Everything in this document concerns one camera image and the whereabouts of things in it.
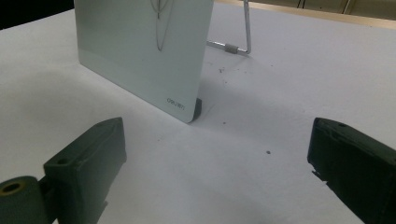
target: white table surface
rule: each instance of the white table surface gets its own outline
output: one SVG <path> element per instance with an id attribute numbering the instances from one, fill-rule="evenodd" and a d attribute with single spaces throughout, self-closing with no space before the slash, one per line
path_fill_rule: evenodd
<path id="1" fill-rule="evenodd" d="M 242 47 L 242 18 L 215 4 L 209 38 Z M 0 31 L 0 182 L 41 178 L 55 153 L 121 116 L 128 161 L 99 223 L 361 223 L 311 174 L 308 143 L 323 117 L 396 148 L 396 31 L 251 19 L 249 57 L 206 48 L 192 124 L 79 65 L 73 10 Z"/>

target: floor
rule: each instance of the floor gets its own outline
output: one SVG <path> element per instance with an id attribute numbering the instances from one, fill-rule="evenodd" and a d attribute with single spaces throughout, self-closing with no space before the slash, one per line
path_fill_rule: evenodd
<path id="1" fill-rule="evenodd" d="M 251 0 L 251 2 L 396 20 L 396 0 Z"/>

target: white panel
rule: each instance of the white panel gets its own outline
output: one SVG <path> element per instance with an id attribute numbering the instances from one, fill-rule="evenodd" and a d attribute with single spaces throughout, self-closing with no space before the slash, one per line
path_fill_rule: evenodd
<path id="1" fill-rule="evenodd" d="M 213 0 L 75 5 L 83 65 L 172 116 L 192 120 Z"/>

